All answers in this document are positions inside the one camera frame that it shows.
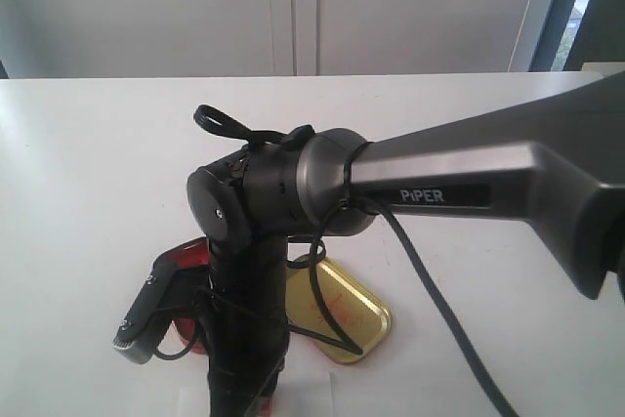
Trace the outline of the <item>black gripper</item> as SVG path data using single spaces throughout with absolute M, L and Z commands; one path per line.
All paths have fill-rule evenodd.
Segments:
M 209 414 L 250 416 L 273 395 L 290 333 L 285 301 L 228 305 L 203 299 L 198 318 L 208 346 Z

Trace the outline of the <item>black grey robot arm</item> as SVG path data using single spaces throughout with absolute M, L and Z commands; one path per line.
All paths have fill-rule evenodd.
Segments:
M 210 134 L 242 141 L 187 179 L 209 252 L 199 328 L 214 416 L 246 416 L 275 389 L 294 331 L 285 309 L 292 242 L 309 245 L 302 268 L 318 292 L 322 237 L 355 235 L 384 217 L 503 416 L 514 408 L 398 216 L 525 221 L 590 299 L 609 272 L 624 272 L 622 74 L 380 142 L 344 128 L 252 130 L 206 104 L 193 118 Z

